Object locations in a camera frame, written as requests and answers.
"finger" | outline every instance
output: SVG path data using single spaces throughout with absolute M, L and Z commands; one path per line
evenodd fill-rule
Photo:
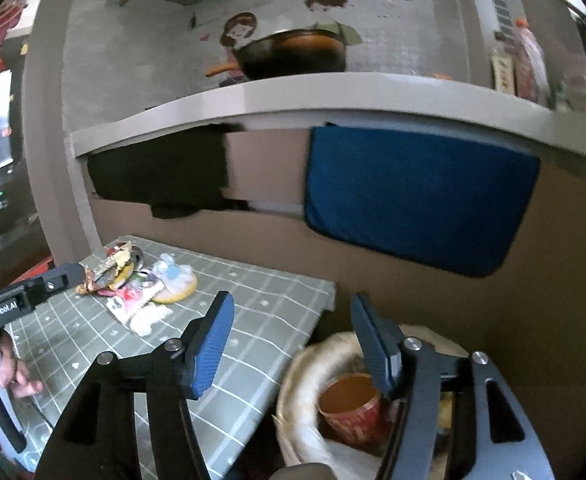
M 16 371 L 15 371 L 15 380 L 21 384 L 22 386 L 28 382 L 28 378 L 30 377 L 30 371 L 26 366 L 26 363 L 21 359 L 17 359 Z
M 15 360 L 10 357 L 2 357 L 0 361 L 0 387 L 6 388 L 15 377 Z
M 0 336 L 0 352 L 2 352 L 2 357 L 13 357 L 12 339 L 7 332 L 2 332 Z
M 44 383 L 42 381 L 31 381 L 26 384 L 13 383 L 10 385 L 10 390 L 13 396 L 19 399 L 21 397 L 40 394 L 44 390 Z

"table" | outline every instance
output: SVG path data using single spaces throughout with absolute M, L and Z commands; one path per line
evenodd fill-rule
M 335 283 L 233 262 L 135 236 L 122 236 L 144 251 L 145 266 L 162 253 L 189 264 L 198 277 L 195 293 L 168 305 L 172 314 L 141 338 L 116 322 L 106 298 L 79 296 L 67 290 L 7 329 L 17 355 L 26 361 L 46 391 L 14 402 L 28 446 L 22 463 L 37 465 L 51 429 L 35 409 L 55 424 L 75 387 L 103 351 L 120 358 L 149 352 L 179 336 L 190 320 L 206 313 L 218 290 L 235 300 L 235 320 L 213 386 L 197 401 L 188 401 L 193 426 L 211 478 L 230 468 L 275 399 L 292 357 L 306 345 L 323 310 L 332 310 Z M 82 261 L 94 267 L 103 254 Z M 151 451 L 145 394 L 135 394 L 135 422 L 142 477 L 157 478 Z

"cartoon boy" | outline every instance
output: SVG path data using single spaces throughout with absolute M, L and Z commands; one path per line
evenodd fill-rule
M 363 43 L 358 32 L 350 25 L 339 23 L 331 17 L 331 10 L 339 7 L 343 9 L 347 0 L 305 0 L 307 9 L 317 15 L 318 21 L 310 28 L 329 30 L 344 38 L 347 45 Z
M 224 33 L 219 38 L 219 43 L 227 51 L 228 62 L 236 62 L 233 49 L 240 48 L 248 43 L 246 40 L 253 35 L 256 28 L 257 18 L 252 12 L 240 12 L 229 18 L 224 25 Z M 248 79 L 241 70 L 231 70 L 228 73 L 228 77 L 219 85 L 229 86 L 244 81 L 248 81 Z

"blue cloth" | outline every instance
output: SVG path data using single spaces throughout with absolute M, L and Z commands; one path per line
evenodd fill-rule
M 498 269 L 540 160 L 474 140 L 322 126 L 311 134 L 305 220 L 320 234 L 467 276 Z

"wall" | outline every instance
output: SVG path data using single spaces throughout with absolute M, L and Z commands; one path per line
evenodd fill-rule
M 68 172 L 61 74 L 71 0 L 41 0 L 28 40 L 22 83 L 22 135 L 28 177 L 56 264 L 90 254 Z
M 64 47 L 64 129 L 121 120 L 145 108 L 217 88 L 226 75 L 204 76 L 227 60 L 225 22 L 253 12 L 252 38 L 326 20 L 304 0 L 73 0 Z M 347 69 L 469 80 L 467 38 L 457 0 L 348 0 L 330 20 L 353 27 L 363 43 L 348 47 Z M 198 27 L 189 30 L 192 16 Z

